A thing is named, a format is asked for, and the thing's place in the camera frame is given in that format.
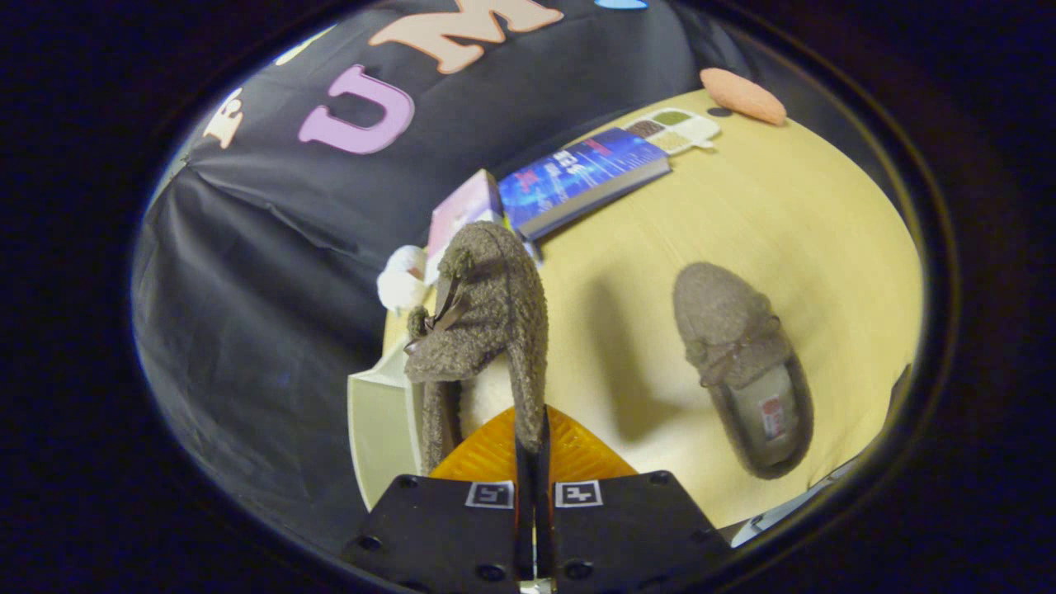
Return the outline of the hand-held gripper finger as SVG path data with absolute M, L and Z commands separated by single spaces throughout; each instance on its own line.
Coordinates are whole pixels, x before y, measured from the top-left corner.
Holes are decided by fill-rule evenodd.
M 435 474 L 399 474 L 354 530 L 344 563 L 389 592 L 518 592 L 533 576 L 533 511 L 520 453 L 507 409 Z
M 672 471 L 640 474 L 551 407 L 536 526 L 557 593 L 684 593 L 710 582 L 731 547 Z

